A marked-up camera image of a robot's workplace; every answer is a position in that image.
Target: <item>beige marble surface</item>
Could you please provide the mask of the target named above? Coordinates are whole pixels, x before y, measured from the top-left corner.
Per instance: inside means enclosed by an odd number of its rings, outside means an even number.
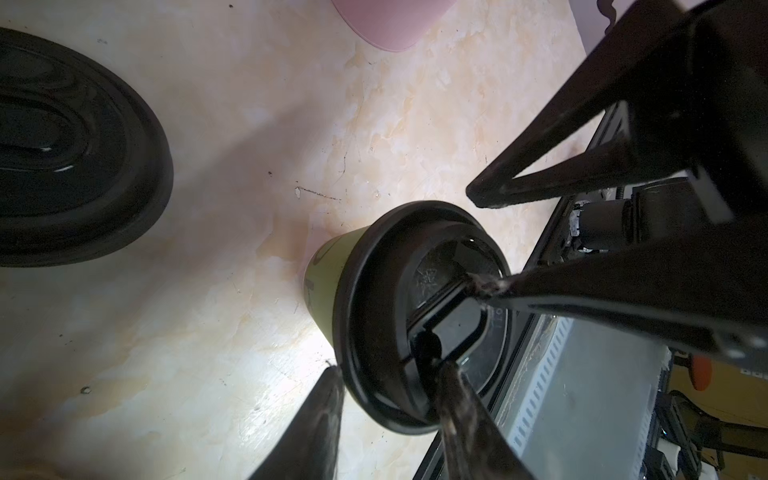
[[[568,0],[459,0],[399,54],[329,0],[2,0],[0,22],[120,75],[174,157],[129,247],[0,270],[2,461],[66,478],[246,478],[333,361],[304,261],[396,205],[457,203],[520,269],[554,201],[478,210],[464,187],[584,57]],[[347,396],[339,477],[410,478],[431,440]]]

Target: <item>black oval object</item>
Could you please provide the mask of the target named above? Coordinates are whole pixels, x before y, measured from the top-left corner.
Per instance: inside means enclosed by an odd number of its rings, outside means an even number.
[[[496,243],[461,208],[440,201],[405,204],[363,234],[344,266],[333,312],[333,347],[345,384],[366,413],[403,434],[434,431],[439,422],[413,360],[409,327],[415,313],[467,272],[509,275]],[[451,349],[477,326],[479,304],[427,339]],[[498,384],[513,347],[512,315],[497,309],[462,369],[481,397]]]
[[[119,250],[160,217],[173,165],[160,122],[103,66],[0,28],[0,266]]]

